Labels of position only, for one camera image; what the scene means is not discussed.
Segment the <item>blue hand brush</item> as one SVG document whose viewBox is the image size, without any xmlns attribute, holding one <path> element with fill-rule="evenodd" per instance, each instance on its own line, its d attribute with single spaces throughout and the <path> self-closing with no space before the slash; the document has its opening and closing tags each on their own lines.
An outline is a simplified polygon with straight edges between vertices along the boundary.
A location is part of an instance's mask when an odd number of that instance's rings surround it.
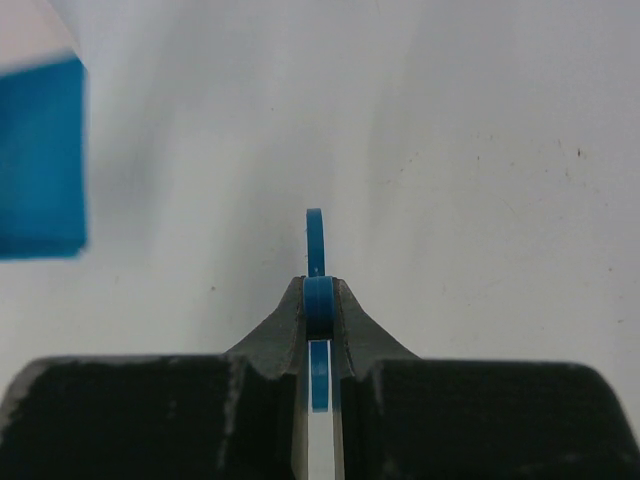
<svg viewBox="0 0 640 480">
<path fill-rule="evenodd" d="M 329 341 L 333 338 L 335 298 L 333 279 L 325 270 L 323 216 L 320 208 L 306 211 L 307 276 L 303 281 L 303 309 L 310 354 L 311 409 L 329 409 Z"/>
</svg>

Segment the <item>blue plastic dustpan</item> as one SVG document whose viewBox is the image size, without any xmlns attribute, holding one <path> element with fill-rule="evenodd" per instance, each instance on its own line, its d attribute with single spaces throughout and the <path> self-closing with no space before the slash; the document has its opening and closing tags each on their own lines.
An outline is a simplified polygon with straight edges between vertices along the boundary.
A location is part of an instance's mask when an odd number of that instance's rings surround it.
<svg viewBox="0 0 640 480">
<path fill-rule="evenodd" d="M 76 57 L 1 78 L 1 257 L 69 258 L 88 239 L 86 70 Z"/>
</svg>

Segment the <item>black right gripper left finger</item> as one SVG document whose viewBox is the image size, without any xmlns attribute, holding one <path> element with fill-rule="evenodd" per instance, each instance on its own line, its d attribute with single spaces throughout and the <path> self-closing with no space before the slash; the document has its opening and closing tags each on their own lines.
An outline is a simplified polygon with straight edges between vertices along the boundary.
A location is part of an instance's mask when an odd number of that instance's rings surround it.
<svg viewBox="0 0 640 480">
<path fill-rule="evenodd" d="M 221 354 L 36 359 L 1 402 L 5 479 L 302 479 L 303 281 Z"/>
</svg>

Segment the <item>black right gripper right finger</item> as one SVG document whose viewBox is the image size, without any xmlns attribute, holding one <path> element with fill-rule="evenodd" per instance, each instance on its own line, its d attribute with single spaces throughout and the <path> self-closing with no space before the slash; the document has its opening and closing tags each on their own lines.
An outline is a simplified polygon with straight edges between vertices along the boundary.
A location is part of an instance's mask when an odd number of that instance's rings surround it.
<svg viewBox="0 0 640 480">
<path fill-rule="evenodd" d="M 333 283 L 340 479 L 635 479 L 610 385 L 577 363 L 423 359 Z"/>
</svg>

